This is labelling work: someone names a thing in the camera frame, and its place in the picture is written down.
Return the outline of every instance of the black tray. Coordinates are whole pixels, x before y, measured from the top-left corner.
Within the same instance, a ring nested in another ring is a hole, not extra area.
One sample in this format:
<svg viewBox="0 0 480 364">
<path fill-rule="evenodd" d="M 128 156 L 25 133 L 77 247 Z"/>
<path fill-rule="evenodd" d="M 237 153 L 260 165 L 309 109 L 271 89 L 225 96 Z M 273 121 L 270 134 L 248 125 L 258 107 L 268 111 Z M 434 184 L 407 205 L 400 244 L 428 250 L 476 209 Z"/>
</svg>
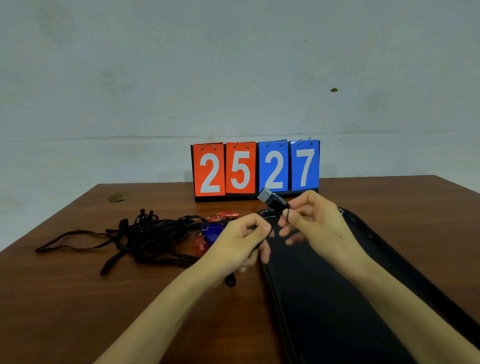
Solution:
<svg viewBox="0 0 480 364">
<path fill-rule="evenodd" d="M 370 257 L 480 348 L 480 326 L 359 217 L 339 209 Z M 278 232 L 278 215 L 260 212 Z M 269 238 L 263 265 L 288 363 L 415 363 L 363 296 L 308 243 Z"/>
</svg>

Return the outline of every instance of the red number card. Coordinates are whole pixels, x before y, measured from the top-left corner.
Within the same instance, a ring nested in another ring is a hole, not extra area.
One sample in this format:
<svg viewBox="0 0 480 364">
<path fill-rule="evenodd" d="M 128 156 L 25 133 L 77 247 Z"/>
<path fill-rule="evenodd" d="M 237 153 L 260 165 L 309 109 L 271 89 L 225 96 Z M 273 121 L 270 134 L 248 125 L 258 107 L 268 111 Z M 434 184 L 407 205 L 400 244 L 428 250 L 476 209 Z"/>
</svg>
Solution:
<svg viewBox="0 0 480 364">
<path fill-rule="evenodd" d="M 256 143 L 227 143 L 228 194 L 255 193 Z"/>
<path fill-rule="evenodd" d="M 193 145 L 193 183 L 195 196 L 225 194 L 223 143 Z"/>
</svg>

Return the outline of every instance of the white digit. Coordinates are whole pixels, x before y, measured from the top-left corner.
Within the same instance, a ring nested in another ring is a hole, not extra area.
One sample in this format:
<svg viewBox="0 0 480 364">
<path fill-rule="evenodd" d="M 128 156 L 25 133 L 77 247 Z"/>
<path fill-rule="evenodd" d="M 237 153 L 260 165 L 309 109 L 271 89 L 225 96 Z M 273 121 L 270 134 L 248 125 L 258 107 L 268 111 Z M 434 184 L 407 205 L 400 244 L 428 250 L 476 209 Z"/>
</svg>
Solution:
<svg viewBox="0 0 480 364">
<path fill-rule="evenodd" d="M 237 190 L 241 190 L 247 187 L 248 182 L 250 182 L 250 170 L 248 169 L 246 164 L 239 163 L 240 158 L 250 158 L 250 152 L 247 152 L 247 151 L 240 152 L 236 150 L 235 153 L 233 154 L 232 172 L 236 172 L 238 170 L 243 171 L 242 183 L 239 183 L 236 178 L 231 179 L 233 187 L 235 187 Z"/>
<path fill-rule="evenodd" d="M 278 150 L 272 150 L 271 152 L 268 152 L 265 162 L 271 163 L 272 158 L 276 158 L 278 163 L 270 175 L 268 177 L 267 182 L 265 182 L 265 188 L 272 189 L 272 188 L 283 188 L 283 182 L 274 182 L 275 178 L 278 176 L 280 171 L 282 170 L 283 167 L 283 155 L 280 153 Z"/>
<path fill-rule="evenodd" d="M 218 157 L 213 153 L 204 154 L 202 156 L 202 159 L 200 160 L 200 165 L 206 166 L 208 160 L 211 160 L 213 162 L 213 168 L 208 174 L 207 178 L 205 178 L 205 181 L 202 183 L 202 187 L 200 188 L 201 194 L 207 192 L 220 192 L 220 185 L 210 185 L 210 182 L 213 178 L 215 178 L 216 173 L 218 172 L 218 166 L 220 165 L 220 163 L 218 162 Z"/>
<path fill-rule="evenodd" d="M 297 157 L 307 157 L 305 165 L 303 166 L 303 172 L 301 173 L 300 187 L 305 187 L 307 185 L 308 168 L 310 167 L 314 154 L 315 149 L 297 149 Z"/>
</svg>

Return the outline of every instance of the pile of black cords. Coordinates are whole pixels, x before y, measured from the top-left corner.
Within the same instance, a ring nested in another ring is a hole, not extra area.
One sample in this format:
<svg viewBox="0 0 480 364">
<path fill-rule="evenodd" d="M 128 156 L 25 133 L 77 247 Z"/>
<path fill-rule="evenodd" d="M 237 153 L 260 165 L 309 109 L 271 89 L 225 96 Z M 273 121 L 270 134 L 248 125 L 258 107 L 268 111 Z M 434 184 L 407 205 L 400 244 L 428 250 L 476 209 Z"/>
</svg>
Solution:
<svg viewBox="0 0 480 364">
<path fill-rule="evenodd" d="M 104 264 L 100 275 L 104 276 L 110 272 L 112 266 L 124 255 L 131 254 L 138 263 L 173 265 L 178 267 L 190 267 L 199 257 L 180 254 L 175 251 L 175 247 L 187 237 L 200 233 L 201 227 L 207 224 L 207 220 L 201 216 L 183 216 L 177 220 L 163 219 L 150 211 L 145 213 L 145 209 L 140 210 L 135 222 L 129 225 L 128 219 L 124 218 L 119 223 L 116 230 L 106 229 L 105 232 L 93 232 L 88 230 L 68 231 L 52 241 L 36 248 L 37 253 L 51 252 L 60 248 L 69 248 L 76 251 L 85 251 L 102 248 L 114 243 L 118 250 L 112 258 Z M 70 245 L 51 246 L 60 239 L 69 235 L 91 235 L 106 236 L 107 241 L 88 248 L 77 248 Z M 235 286 L 235 276 L 230 274 L 225 278 L 225 283 L 229 287 Z"/>
</svg>

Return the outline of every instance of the wood grain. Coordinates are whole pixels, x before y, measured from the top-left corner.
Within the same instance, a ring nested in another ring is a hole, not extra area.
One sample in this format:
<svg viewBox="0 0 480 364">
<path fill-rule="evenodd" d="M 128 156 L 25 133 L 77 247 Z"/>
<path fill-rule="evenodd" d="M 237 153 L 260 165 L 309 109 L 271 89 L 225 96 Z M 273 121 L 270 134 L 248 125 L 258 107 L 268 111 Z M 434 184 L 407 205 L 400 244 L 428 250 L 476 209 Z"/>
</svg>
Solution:
<svg viewBox="0 0 480 364">
<path fill-rule="evenodd" d="M 191 183 L 100 184 L 0 253 L 2 363 L 91 363 L 181 271 L 126 256 L 106 277 L 114 246 L 38 255 L 74 229 L 103 231 L 141 208 L 160 218 L 256 212 L 259 201 L 196 204 Z M 359 215 L 480 322 L 480 194 L 436 176 L 321 179 L 321 193 Z M 122 202 L 107 197 L 128 192 Z M 68 238 L 92 246 L 95 238 Z M 192 241 L 186 242 L 190 249 Z M 163 363 L 282 363 L 268 287 L 257 266 L 195 306 Z"/>
</svg>

